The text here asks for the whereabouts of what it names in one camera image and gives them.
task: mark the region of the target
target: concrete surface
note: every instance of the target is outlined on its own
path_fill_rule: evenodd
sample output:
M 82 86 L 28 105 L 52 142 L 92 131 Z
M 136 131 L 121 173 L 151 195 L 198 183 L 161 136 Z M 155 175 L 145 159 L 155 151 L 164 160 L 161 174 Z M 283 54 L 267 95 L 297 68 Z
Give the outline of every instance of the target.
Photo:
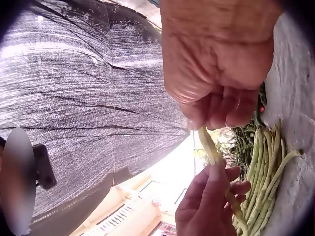
M 263 236 L 281 236 L 294 227 L 314 201 L 314 58 L 290 17 L 274 29 L 274 61 L 266 80 L 268 105 L 263 121 L 283 120 L 287 149 L 305 154 L 284 169 L 277 201 Z

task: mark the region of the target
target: finger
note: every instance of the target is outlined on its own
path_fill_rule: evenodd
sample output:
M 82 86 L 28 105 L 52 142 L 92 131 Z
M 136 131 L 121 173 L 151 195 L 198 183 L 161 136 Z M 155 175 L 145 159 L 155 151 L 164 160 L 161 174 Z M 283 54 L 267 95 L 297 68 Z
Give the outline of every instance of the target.
M 234 182 L 231 184 L 230 192 L 234 195 L 243 195 L 246 194 L 250 190 L 251 184 L 249 181 L 244 182 Z M 223 201 L 222 206 L 224 207 L 227 203 L 226 198 Z
M 223 100 L 210 120 L 211 127 L 214 129 L 225 127 L 227 115 L 236 109 L 238 103 L 239 90 L 232 87 L 224 87 Z
M 227 177 L 224 165 L 216 164 L 210 166 L 209 178 L 203 190 L 200 207 L 197 214 L 215 220 L 217 214 L 221 214 L 225 193 L 230 188 L 230 181 Z
M 200 206 L 203 191 L 206 187 L 211 172 L 212 166 L 207 165 L 199 174 L 197 174 L 190 183 L 185 196 L 180 202 L 179 209 L 198 209 Z M 226 168 L 225 173 L 228 181 L 234 181 L 240 175 L 241 169 L 239 166 L 233 166 Z
M 250 122 L 257 106 L 258 93 L 258 89 L 241 90 L 239 105 L 226 116 L 227 126 L 244 126 Z
M 191 103 L 178 103 L 184 116 L 189 120 L 187 128 L 198 130 L 206 122 L 206 111 L 209 107 L 209 96 Z
M 214 130 L 214 128 L 211 126 L 211 118 L 215 113 L 219 111 L 220 105 L 223 100 L 223 92 L 224 92 L 223 86 L 215 85 L 210 94 L 209 110 L 206 117 L 206 127 L 210 130 Z
M 239 203 L 242 203 L 246 200 L 246 195 L 237 195 L 236 196 L 236 200 L 239 202 Z M 231 208 L 231 204 L 228 203 L 226 205 L 226 207 L 224 208 L 223 210 L 223 217 L 226 219 L 228 218 L 228 220 L 231 221 L 232 219 L 232 216 L 233 216 L 233 211 L 232 211 L 232 208 Z
M 226 168 L 226 175 L 230 182 L 236 180 L 241 174 L 241 168 L 239 166 L 233 166 L 231 168 Z

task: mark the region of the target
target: skin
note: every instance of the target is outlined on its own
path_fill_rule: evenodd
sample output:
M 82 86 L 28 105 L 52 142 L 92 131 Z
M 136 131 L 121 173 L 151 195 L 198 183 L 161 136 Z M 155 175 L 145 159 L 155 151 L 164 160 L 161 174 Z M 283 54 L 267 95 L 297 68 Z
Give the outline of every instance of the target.
M 164 84 L 188 128 L 243 126 L 273 61 L 275 0 L 160 0 Z
M 225 192 L 230 190 L 243 202 L 250 182 L 230 183 L 240 175 L 240 168 L 225 169 L 225 165 L 208 165 L 194 177 L 175 213 L 178 236 L 237 235 Z

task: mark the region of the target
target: window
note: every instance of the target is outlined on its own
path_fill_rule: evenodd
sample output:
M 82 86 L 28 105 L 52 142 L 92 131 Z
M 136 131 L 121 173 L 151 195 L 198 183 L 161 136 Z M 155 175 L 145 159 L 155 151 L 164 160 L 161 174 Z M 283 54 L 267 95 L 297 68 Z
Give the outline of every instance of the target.
M 178 204 L 183 200 L 183 197 L 184 197 L 186 191 L 187 191 L 187 189 L 184 188 L 184 190 L 182 191 L 182 193 L 180 194 L 180 196 L 179 196 L 178 199 L 176 200 L 175 204 L 178 205 Z
M 178 186 L 151 181 L 140 191 L 139 196 L 143 199 L 153 198 L 161 205 L 174 204 L 181 192 L 182 189 Z

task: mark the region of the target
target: black shade net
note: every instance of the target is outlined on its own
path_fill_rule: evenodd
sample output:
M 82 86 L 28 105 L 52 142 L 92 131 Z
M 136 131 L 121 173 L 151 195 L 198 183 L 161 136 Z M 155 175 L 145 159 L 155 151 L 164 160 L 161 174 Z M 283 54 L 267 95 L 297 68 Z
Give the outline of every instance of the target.
M 96 0 L 32 1 L 4 36 L 0 55 L 0 136 L 21 127 L 32 145 L 45 144 L 57 178 L 54 188 L 37 189 L 31 229 L 47 230 L 41 222 L 52 215 L 61 221 L 66 208 L 71 217 L 71 209 L 98 194 L 64 231 L 50 232 L 66 235 L 113 184 L 189 135 L 164 88 L 161 35 L 131 9 Z M 128 174 L 116 179 L 113 172 L 124 168 Z

